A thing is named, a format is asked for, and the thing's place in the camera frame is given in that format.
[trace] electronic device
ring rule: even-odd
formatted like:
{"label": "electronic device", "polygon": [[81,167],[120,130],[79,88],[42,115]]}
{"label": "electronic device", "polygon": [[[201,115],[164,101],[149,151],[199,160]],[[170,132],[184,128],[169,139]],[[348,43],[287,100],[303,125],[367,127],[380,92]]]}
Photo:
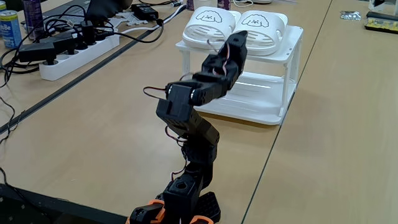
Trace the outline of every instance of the electronic device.
{"label": "electronic device", "polygon": [[247,31],[230,35],[217,55],[207,56],[192,79],[165,87],[166,99],[159,100],[156,115],[167,124],[167,134],[168,128],[178,134],[173,139],[183,144],[184,159],[190,163],[180,177],[172,177],[155,202],[132,212],[130,224],[212,224],[220,220],[215,194],[208,192],[200,197],[213,178],[220,134],[193,107],[221,98],[232,89],[243,72],[247,36]]}
{"label": "electronic device", "polygon": [[159,13],[147,4],[133,4],[131,11],[142,21],[155,21],[159,18]]}
{"label": "electronic device", "polygon": [[398,34],[398,16],[368,12],[366,14],[365,29]]}

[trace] wire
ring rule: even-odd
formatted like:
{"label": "wire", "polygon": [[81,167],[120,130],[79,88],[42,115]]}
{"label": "wire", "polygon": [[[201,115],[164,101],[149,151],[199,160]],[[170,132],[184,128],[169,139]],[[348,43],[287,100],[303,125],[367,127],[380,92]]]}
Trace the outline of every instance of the wire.
{"label": "wire", "polygon": [[20,113],[20,115],[19,115],[19,117],[18,117],[18,121],[17,121],[17,124],[16,124],[15,128],[14,128],[14,129],[12,129],[12,130],[10,130],[10,131],[15,131],[15,129],[17,129],[17,128],[18,128],[18,126],[19,126],[19,123],[21,122],[22,115],[23,115],[25,112],[26,112],[26,111],[24,110],[24,111],[22,111],[22,112]]}
{"label": "wire", "polygon": [[17,67],[17,68],[27,68],[27,67],[36,67],[36,66],[38,66],[39,65],[39,63],[34,63],[34,64],[31,64],[31,62],[29,62],[29,63],[27,63],[27,64],[25,64],[25,65],[23,65],[23,64],[19,64],[19,63],[14,63],[15,64],[15,67]]}
{"label": "wire", "polygon": [[207,39],[207,44],[211,46],[211,48],[218,53],[218,50],[213,46],[213,44],[210,43],[210,39]]}
{"label": "wire", "polygon": [[182,169],[178,170],[178,171],[173,171],[173,172],[170,173],[170,178],[172,179],[172,181],[174,181],[174,175],[181,174],[185,170],[185,168],[187,167],[187,164],[188,164],[188,161],[185,158],[184,167]]}
{"label": "wire", "polygon": [[[79,8],[81,8],[82,10],[83,10],[83,15],[84,15],[84,18],[85,18],[85,20],[86,20],[86,18],[87,18],[87,12],[86,12],[86,9],[84,8],[84,7],[82,7],[82,6],[79,6],[79,5],[72,5],[72,6],[69,6],[61,15],[60,15],[60,17],[58,17],[58,19],[61,19],[71,8],[73,8],[73,7],[79,7]],[[52,26],[49,28],[49,30],[50,29],[52,29],[53,28],[53,26],[56,24],[56,22],[54,22],[53,24],[52,24]]]}
{"label": "wire", "polygon": [[108,28],[108,29],[111,29],[112,32],[114,32],[114,25],[111,22],[109,22],[109,21],[105,21],[105,22],[107,24],[109,24],[110,26],[109,27],[108,26],[96,26],[95,29],[104,31],[103,29],[98,29],[98,28]]}
{"label": "wire", "polygon": [[[58,15],[47,16],[45,19],[43,19],[42,21],[40,21],[40,22],[37,24],[37,26],[35,26],[35,27],[31,30],[31,32],[32,32],[33,30],[35,30],[36,28],[38,28],[38,26],[39,26],[42,22],[46,21],[47,19],[50,19],[50,18],[53,18],[53,17],[57,17],[57,16],[60,16],[60,17],[62,17],[62,16],[72,16],[72,17],[82,17],[82,18],[85,18],[85,16],[73,15],[73,14],[58,14]],[[47,37],[47,36],[48,36],[48,33],[47,33],[47,32],[44,32],[40,37],[36,38],[34,42],[38,42],[40,39],[43,39],[43,38],[45,38],[45,37]]]}
{"label": "wire", "polygon": [[[236,7],[248,7],[248,6],[251,6],[251,5],[254,4],[252,0],[233,0],[233,2],[234,2],[234,5],[235,5]],[[240,5],[238,5],[237,3],[249,3],[249,4],[248,4],[248,5],[240,6]]]}
{"label": "wire", "polygon": [[4,137],[4,138],[2,138],[1,140],[0,140],[0,144],[1,143],[3,143],[5,140],[7,140],[9,137],[10,137],[10,134],[11,134],[11,121],[14,119],[14,116],[15,116],[15,109],[14,109],[14,107],[12,107],[10,104],[8,104],[1,96],[0,96],[0,100],[6,105],[6,106],[8,106],[9,108],[11,108],[11,110],[12,110],[12,115],[11,115],[11,117],[10,117],[10,120],[9,120],[9,122],[7,123],[7,136],[6,137]]}
{"label": "wire", "polygon": [[[69,24],[68,24],[68,21],[63,20],[63,19],[50,19],[49,21],[47,21],[47,22],[45,23],[45,26],[44,26],[44,29],[45,29],[45,31],[46,31],[47,33],[49,33],[49,30],[47,30],[47,27],[49,26],[50,22],[53,22],[53,21],[63,22],[63,23],[65,23],[66,25],[69,25]],[[72,27],[72,26],[70,26],[70,27],[76,31],[77,36],[79,36],[79,38],[83,38],[83,36],[81,36],[80,32],[79,32],[79,31],[77,30],[77,28],[75,27],[75,25],[73,25],[73,27]]]}
{"label": "wire", "polygon": [[187,74],[181,76],[181,78],[180,78],[179,81],[182,81],[183,78],[185,78],[185,77],[187,77],[187,76],[189,76],[189,75],[193,75],[193,73],[192,73],[192,72],[188,72]]}
{"label": "wire", "polygon": [[[167,18],[167,19],[165,19],[163,21],[163,24],[166,24],[170,20],[172,20],[181,11],[181,9],[183,9],[186,6],[187,6],[186,4],[182,4],[180,7],[178,7],[178,9],[169,18]],[[122,33],[123,34],[128,34],[130,32],[137,31],[137,30],[156,30],[159,27],[160,27],[159,25],[156,25],[154,27],[137,27],[137,28],[132,28],[132,29],[125,30]]]}
{"label": "wire", "polygon": [[143,3],[143,4],[147,4],[148,6],[166,6],[168,4],[172,4],[173,1],[165,1],[165,2],[161,2],[161,3],[148,3],[148,2],[144,2],[142,0],[138,0],[139,2]]}
{"label": "wire", "polygon": [[28,205],[30,205],[32,208],[34,208],[36,211],[38,211],[39,213],[43,214],[50,223],[53,223],[52,218],[45,213],[43,210],[41,210],[39,207],[37,207],[36,205],[34,205],[32,202],[30,202],[30,200],[28,200],[18,189],[16,189],[14,186],[12,186],[11,184],[8,184],[7,182],[7,175],[6,175],[6,171],[4,171],[4,169],[2,167],[0,167],[0,172],[2,173],[3,177],[4,177],[4,185],[9,187],[11,190],[13,190],[16,194],[18,194],[18,196]]}
{"label": "wire", "polygon": [[177,142],[182,142],[182,143],[186,143],[186,142],[187,142],[187,140],[180,140],[180,138],[182,138],[181,136],[179,136],[178,138],[172,136],[172,135],[169,133],[169,126],[166,126],[165,129],[164,129],[164,131],[165,131],[165,133],[166,133],[166,135],[167,135],[168,137],[170,137],[170,138],[176,140]]}
{"label": "wire", "polygon": [[161,27],[162,27],[162,29],[160,30],[159,35],[153,40],[140,40],[140,39],[131,37],[130,35],[127,35],[127,34],[124,34],[124,33],[119,33],[119,32],[113,32],[113,34],[120,35],[120,36],[123,36],[123,37],[127,37],[127,38],[130,38],[130,39],[135,40],[135,41],[140,42],[140,43],[150,44],[150,43],[155,42],[156,40],[159,40],[160,36],[163,34],[163,31],[164,31],[164,24],[163,23],[161,23]]}
{"label": "wire", "polygon": [[157,99],[160,99],[160,100],[161,100],[161,98],[160,98],[160,97],[157,97],[157,96],[151,95],[151,94],[147,93],[145,90],[159,90],[159,91],[166,91],[166,89],[165,89],[165,88],[156,88],[156,87],[152,87],[152,86],[147,86],[147,87],[144,87],[144,88],[142,89],[142,91],[144,92],[144,94],[145,94],[145,95],[147,95],[147,96],[150,96],[150,97],[152,97],[152,98],[157,98]]}
{"label": "wire", "polygon": [[[5,73],[4,73],[4,84],[1,85],[0,88],[6,86],[7,83],[8,83],[8,81],[10,80],[11,74],[12,74],[13,71],[14,71],[15,63],[16,63],[16,61],[18,60],[19,49],[20,49],[20,47],[22,46],[23,42],[33,33],[33,31],[34,31],[36,28],[38,28],[38,27],[40,26],[40,24],[41,24],[42,22],[46,21],[47,19],[50,19],[50,18],[53,18],[53,17],[57,17],[57,16],[60,16],[60,15],[52,15],[52,16],[48,16],[48,17],[46,17],[45,19],[43,19],[41,22],[39,22],[39,23],[38,23],[38,24],[37,24],[37,25],[36,25],[36,26],[35,26],[35,27],[34,27],[22,40],[21,40],[21,42],[19,43],[19,45],[18,45],[16,48],[11,49],[11,50],[8,50],[6,53],[4,53],[4,54],[1,56],[1,58],[0,58],[0,61],[1,61],[1,69],[4,70]],[[64,16],[84,17],[84,16],[71,15],[71,14],[64,14]],[[2,61],[4,60],[5,56],[6,56],[7,54],[9,54],[10,52],[12,52],[12,51],[16,51],[15,54],[14,54],[14,57],[13,57],[12,60],[7,64],[7,66],[4,66],[4,64],[2,63]]]}
{"label": "wire", "polygon": [[228,63],[228,60],[229,60],[229,43],[228,42],[226,43],[226,48],[227,48],[226,59],[225,59],[225,62],[223,64],[224,75],[226,75],[226,64]]}

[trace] wooden table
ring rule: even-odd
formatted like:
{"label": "wooden table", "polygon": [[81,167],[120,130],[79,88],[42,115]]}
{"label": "wooden table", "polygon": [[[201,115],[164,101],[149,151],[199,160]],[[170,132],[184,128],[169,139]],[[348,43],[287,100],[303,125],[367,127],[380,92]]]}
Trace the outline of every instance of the wooden table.
{"label": "wooden table", "polygon": [[397,223],[397,35],[333,0],[244,223]]}
{"label": "wooden table", "polygon": [[[302,26],[304,63],[329,3],[275,2],[239,10],[284,12],[291,24]],[[163,191],[170,171],[181,169],[183,159],[155,115],[157,101],[146,97],[142,88],[164,86],[181,76],[182,59],[174,45],[191,15],[182,12],[158,42],[137,44],[24,120],[0,148],[0,166],[7,170],[10,183],[121,215],[129,215]],[[204,57],[193,55],[193,70],[199,69]],[[246,68],[267,67],[248,63]],[[237,223],[279,127],[206,118],[221,134],[214,178],[207,190],[216,192],[222,223]]]}
{"label": "wooden table", "polygon": [[[42,3],[42,10],[48,11],[51,10],[55,7],[58,7],[62,4],[65,4],[66,2],[69,2],[71,0],[51,0],[51,1],[45,1]],[[175,9],[167,9],[167,8],[161,8],[159,9],[159,16],[161,18],[165,18],[172,13],[174,13]],[[18,12],[18,17],[19,21],[24,20],[24,13],[23,11]],[[148,23],[148,26],[154,26],[154,23]],[[120,30],[126,30],[131,27],[127,27],[125,25],[121,25],[119,27]],[[26,33],[24,32],[23,28],[22,29],[22,36],[25,36]],[[129,35],[133,37],[139,37],[141,34],[143,34],[145,31],[144,30],[138,30],[129,33]],[[25,75],[13,75],[8,83],[8,86],[0,89],[0,95],[8,102],[10,103],[15,109],[16,109],[16,115],[19,115],[22,111],[36,105],[40,100],[43,100],[45,97],[51,95],[61,87],[65,86],[66,84],[70,83],[72,80],[74,80],[76,77],[79,77],[81,74],[83,74],[85,71],[93,68],[96,64],[100,63],[100,61],[108,58],[111,54],[117,52],[120,50],[122,47],[124,47],[127,43],[130,43],[131,40],[121,37],[120,39],[120,45],[109,52],[105,53],[104,55],[98,57],[97,59],[91,61],[90,63],[87,63],[86,65],[80,67],[79,69],[76,69],[75,71],[69,73],[68,75],[65,75],[64,77],[56,80],[56,81],[47,81],[43,80],[40,77],[39,72],[34,72],[31,74],[25,74]],[[0,54],[3,54],[7,49],[4,47],[4,42],[0,41]],[[11,57],[7,57],[6,60],[4,60],[4,63],[8,62],[11,59]],[[11,116],[11,110],[7,106],[1,104],[0,105],[0,126],[6,124],[9,121],[9,118]]]}

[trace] orange bracket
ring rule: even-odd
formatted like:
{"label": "orange bracket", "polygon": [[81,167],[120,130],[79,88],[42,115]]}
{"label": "orange bracket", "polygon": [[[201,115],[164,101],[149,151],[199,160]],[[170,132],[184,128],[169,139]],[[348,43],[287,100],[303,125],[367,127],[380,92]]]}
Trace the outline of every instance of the orange bracket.
{"label": "orange bracket", "polygon": [[[158,199],[153,199],[151,200],[148,205],[153,205],[153,204],[162,204],[163,208],[161,209],[161,211],[159,212],[159,214],[157,214],[155,220],[150,221],[150,224],[161,224],[165,215],[165,209],[164,209],[164,201],[162,200],[158,200]],[[127,218],[126,224],[130,224],[130,217]]]}
{"label": "orange bracket", "polygon": [[191,224],[214,224],[214,222],[207,217],[201,215],[195,215],[192,218]]}

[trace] cartoon face print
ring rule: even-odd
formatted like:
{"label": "cartoon face print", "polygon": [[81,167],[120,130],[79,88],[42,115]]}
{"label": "cartoon face print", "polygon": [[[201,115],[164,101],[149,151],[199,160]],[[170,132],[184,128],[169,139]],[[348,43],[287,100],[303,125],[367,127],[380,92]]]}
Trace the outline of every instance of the cartoon face print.
{"label": "cartoon face print", "polygon": [[206,10],[206,11],[201,12],[197,16],[197,19],[200,19],[201,21],[206,21],[206,22],[222,22],[223,21],[221,16],[216,11],[211,11],[211,10]]}
{"label": "cartoon face print", "polygon": [[247,16],[242,22],[243,25],[253,26],[253,27],[268,27],[268,20],[259,14],[253,14]]}

